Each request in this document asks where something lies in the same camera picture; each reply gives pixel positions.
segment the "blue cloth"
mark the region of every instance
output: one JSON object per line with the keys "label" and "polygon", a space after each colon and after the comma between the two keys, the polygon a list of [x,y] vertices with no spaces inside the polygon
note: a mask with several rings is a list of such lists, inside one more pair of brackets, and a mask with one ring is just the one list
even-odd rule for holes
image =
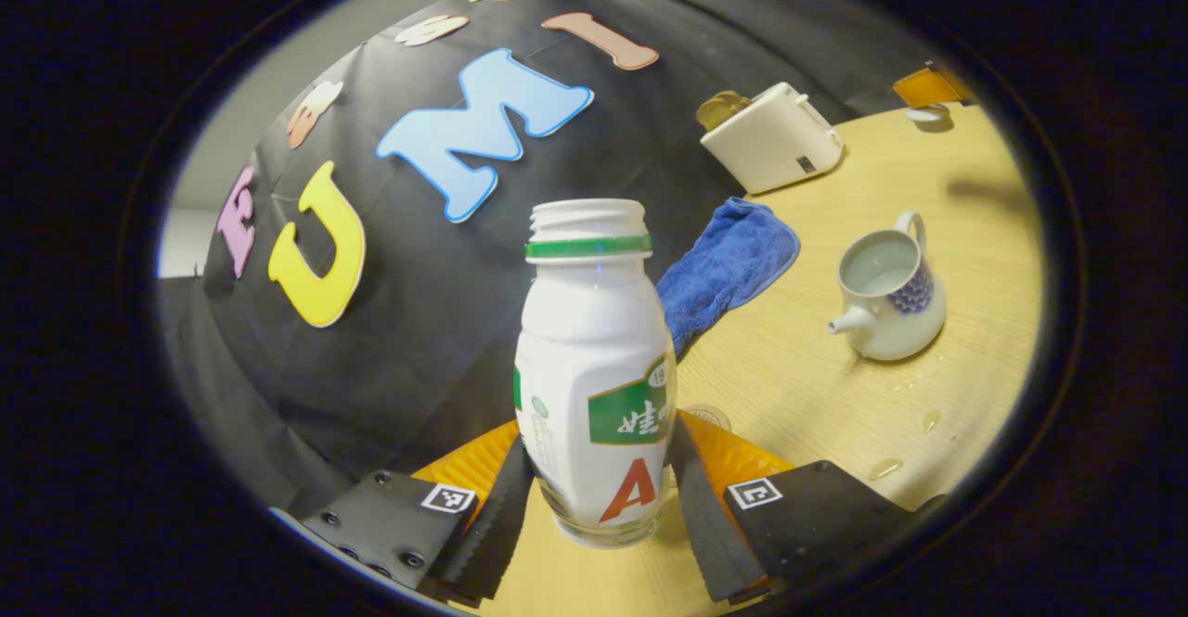
{"label": "blue cloth", "polygon": [[796,233],[763,204],[731,197],[714,210],[693,250],[656,284],[680,357],[689,341],[788,271],[801,252]]}

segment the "white bottle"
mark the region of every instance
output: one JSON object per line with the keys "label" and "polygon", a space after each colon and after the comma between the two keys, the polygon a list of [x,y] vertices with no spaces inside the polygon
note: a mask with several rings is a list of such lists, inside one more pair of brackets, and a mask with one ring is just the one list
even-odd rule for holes
{"label": "white bottle", "polygon": [[516,351],[516,417],[563,534],[624,547],[652,534],[668,483],[676,357],[644,258],[644,207],[573,200],[532,210],[537,267]]}

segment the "wooden table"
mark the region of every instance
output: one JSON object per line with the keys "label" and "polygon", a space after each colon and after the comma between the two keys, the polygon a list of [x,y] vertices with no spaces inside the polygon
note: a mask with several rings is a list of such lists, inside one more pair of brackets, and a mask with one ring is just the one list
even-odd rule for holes
{"label": "wooden table", "polygon": [[[1043,248],[1022,174],[981,108],[947,106],[954,127],[946,132],[917,130],[903,109],[840,124],[847,152],[836,169],[747,197],[792,227],[801,253],[696,339],[678,367],[682,408],[715,405],[735,434],[797,466],[828,459],[909,510],[954,490],[986,452],[1018,398],[1040,329]],[[841,309],[838,260],[905,209],[924,218],[948,316],[923,352],[874,363],[826,333]],[[592,550],[561,536],[533,489],[499,593],[478,612],[729,610],[706,593],[676,490],[655,536]]]}

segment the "black backdrop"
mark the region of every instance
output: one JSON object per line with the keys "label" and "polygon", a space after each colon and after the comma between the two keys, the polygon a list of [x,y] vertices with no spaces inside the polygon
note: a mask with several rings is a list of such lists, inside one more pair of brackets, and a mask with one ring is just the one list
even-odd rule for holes
{"label": "black backdrop", "polygon": [[[191,83],[291,1],[7,0],[0,71],[20,144],[5,203],[20,221],[5,241],[10,612],[377,613],[374,594],[267,529],[166,395],[157,329],[137,310],[154,295],[157,234],[118,210],[132,196],[141,215],[164,206],[169,180],[139,176],[148,144]],[[1178,0],[879,1],[985,58],[1043,125],[1074,181],[1093,313],[1069,396],[1013,479],[841,611],[1167,607],[1183,597],[1186,508]],[[245,67],[207,77],[178,115],[201,115]]]}
{"label": "black backdrop", "polygon": [[[624,71],[583,39],[541,27],[574,11],[661,59]],[[470,20],[425,45],[394,40],[437,14]],[[412,472],[512,418],[511,365],[535,275],[523,258],[532,206],[642,202],[655,283],[713,210],[744,194],[699,143],[701,102],[789,81],[826,119],[843,122],[902,107],[891,83],[934,56],[854,0],[441,0],[393,23],[297,93],[247,157],[255,245],[242,278],[214,234],[201,291],[195,282],[162,282],[165,341],[196,422],[253,493],[298,517],[364,473]],[[460,156],[491,164],[500,181],[469,220],[450,223],[438,191],[406,160],[378,158],[375,144],[412,109],[456,108],[459,71],[499,48],[590,88],[594,102],[549,137],[522,136],[518,160]],[[290,115],[322,81],[342,82],[342,93],[290,149]],[[513,124],[519,130],[518,114]],[[329,233],[297,210],[324,160],[334,160],[334,181],[364,222],[367,257],[345,315],[318,329],[268,281],[267,264],[286,221],[316,273],[333,262]],[[221,172],[228,188],[239,176]]]}

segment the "green label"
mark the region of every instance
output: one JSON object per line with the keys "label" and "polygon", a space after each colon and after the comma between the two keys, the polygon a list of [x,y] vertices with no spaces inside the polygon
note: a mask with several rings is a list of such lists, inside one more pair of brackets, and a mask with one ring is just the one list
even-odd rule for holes
{"label": "green label", "polygon": [[647,367],[644,377],[589,398],[590,443],[638,446],[668,434],[666,355]]}

